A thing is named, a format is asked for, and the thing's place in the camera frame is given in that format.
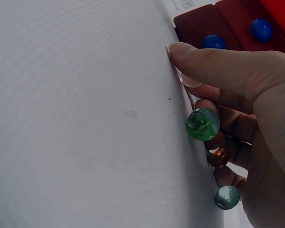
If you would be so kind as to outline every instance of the dark spot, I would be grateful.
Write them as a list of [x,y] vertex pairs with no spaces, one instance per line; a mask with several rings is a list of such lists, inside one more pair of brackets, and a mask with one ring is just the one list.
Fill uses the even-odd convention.
[[138,118],[138,114],[134,110],[124,111],[123,116],[127,119],[137,119]]

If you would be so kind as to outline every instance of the white paper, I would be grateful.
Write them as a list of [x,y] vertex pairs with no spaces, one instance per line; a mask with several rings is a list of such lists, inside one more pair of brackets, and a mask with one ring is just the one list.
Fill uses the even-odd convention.
[[223,227],[160,11],[0,0],[0,228]]

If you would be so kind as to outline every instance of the skin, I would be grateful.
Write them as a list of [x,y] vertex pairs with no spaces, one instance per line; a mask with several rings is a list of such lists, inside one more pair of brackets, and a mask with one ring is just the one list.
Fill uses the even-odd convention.
[[220,187],[241,193],[255,228],[285,228],[285,54],[169,46],[175,66],[202,83],[187,90],[220,117],[218,135],[205,143],[227,147],[230,162],[248,170],[247,179],[228,167],[215,170]]

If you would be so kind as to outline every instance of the red board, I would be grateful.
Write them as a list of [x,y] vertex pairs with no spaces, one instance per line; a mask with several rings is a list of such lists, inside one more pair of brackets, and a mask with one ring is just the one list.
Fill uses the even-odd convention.
[[[285,53],[285,35],[275,20],[257,0],[223,0],[216,3],[235,38],[245,51],[276,50]],[[251,32],[255,19],[267,20],[273,30],[268,42],[259,42]]]
[[260,0],[285,33],[285,0]]
[[203,48],[208,35],[222,37],[229,50],[241,50],[237,40],[214,5],[207,5],[177,16],[174,19],[176,33],[181,42]]

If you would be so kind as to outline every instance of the marble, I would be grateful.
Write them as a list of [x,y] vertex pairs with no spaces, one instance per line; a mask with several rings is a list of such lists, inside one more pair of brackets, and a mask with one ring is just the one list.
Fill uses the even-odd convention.
[[208,141],[219,132],[219,118],[210,108],[195,109],[186,122],[190,137],[199,141]]
[[203,48],[226,49],[226,43],[222,37],[210,35],[204,39]]
[[207,151],[208,163],[214,168],[221,168],[228,163],[230,154],[222,145],[215,145]]
[[215,195],[214,202],[222,210],[233,209],[240,200],[240,194],[234,186],[224,186]]
[[251,25],[253,36],[260,42],[267,42],[272,37],[272,28],[268,21],[264,19],[256,19]]

